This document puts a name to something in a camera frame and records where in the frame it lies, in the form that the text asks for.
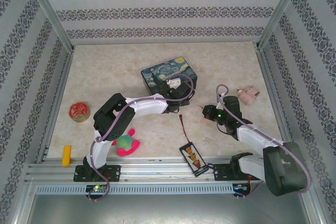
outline striped wall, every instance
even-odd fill
[[[279,0],[50,0],[74,45],[254,41]]]
[[[328,223],[336,223],[335,1],[291,0],[264,48]]]
[[[0,223],[15,209],[57,95],[67,52],[37,0],[0,0]]]

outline yellow block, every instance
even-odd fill
[[[71,145],[64,146],[62,166],[69,166],[70,165],[70,155],[71,155]]]

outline starry night box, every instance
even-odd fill
[[[151,94],[158,93],[158,86],[155,81],[165,82],[177,73],[183,73],[189,76],[193,80],[194,89],[196,89],[197,75],[183,57],[178,57],[141,71],[143,82]],[[180,78],[181,82],[189,82],[189,80],[185,77],[176,76],[174,78]]]

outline beige floor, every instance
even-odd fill
[[[71,157],[84,157],[93,141],[93,114],[115,93],[124,97],[149,95],[140,71],[144,68],[184,57],[198,76],[196,94],[189,106],[180,109],[189,139],[203,156],[234,155],[252,151],[241,142],[219,132],[216,123],[203,118],[204,105],[216,104],[215,88],[224,83],[231,95],[239,86],[254,85],[260,90],[250,106],[240,104],[243,117],[258,128],[280,139],[257,56],[251,42],[134,44],[77,46],[64,91],[48,158],[62,157],[63,146],[71,145]],[[69,107],[85,101],[90,118],[75,123],[68,116]],[[186,144],[178,114],[148,115],[134,119],[134,137],[141,142],[130,157],[180,156]],[[109,156],[116,156],[111,147]]]

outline metal floor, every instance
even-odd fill
[[[99,202],[85,196],[36,195],[31,224],[304,224],[298,194],[273,196],[263,185],[246,200],[232,195],[109,195]]]

